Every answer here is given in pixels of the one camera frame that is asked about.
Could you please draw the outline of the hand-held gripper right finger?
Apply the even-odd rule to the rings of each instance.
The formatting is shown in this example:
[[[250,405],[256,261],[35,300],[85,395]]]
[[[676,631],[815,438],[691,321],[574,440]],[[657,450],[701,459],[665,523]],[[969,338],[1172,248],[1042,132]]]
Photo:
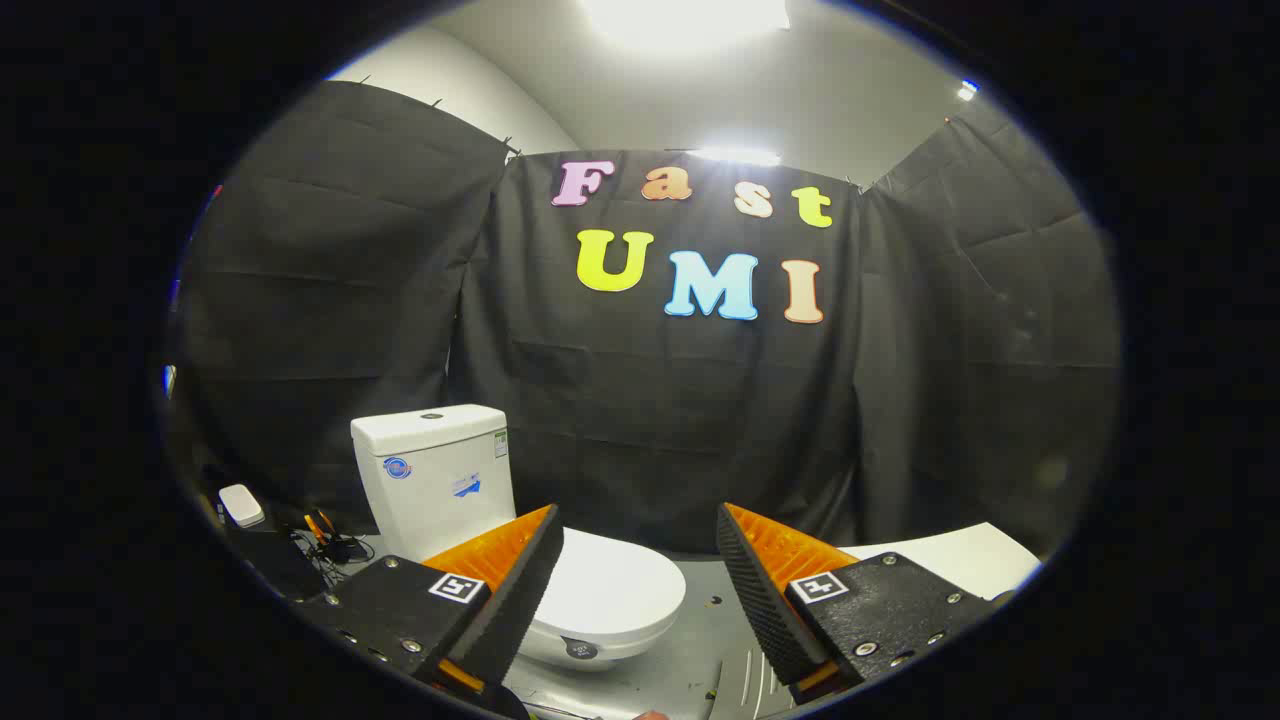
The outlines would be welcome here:
[[[797,703],[896,673],[998,605],[890,551],[858,559],[735,503],[716,541],[748,623]]]

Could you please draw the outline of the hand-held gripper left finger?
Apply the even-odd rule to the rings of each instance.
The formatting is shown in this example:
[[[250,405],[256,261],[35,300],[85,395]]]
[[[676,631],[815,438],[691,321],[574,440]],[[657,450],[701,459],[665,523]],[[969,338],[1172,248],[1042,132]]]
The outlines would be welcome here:
[[[550,503],[435,556],[393,553],[297,603],[340,643],[462,701],[507,701],[503,685],[564,543]]]

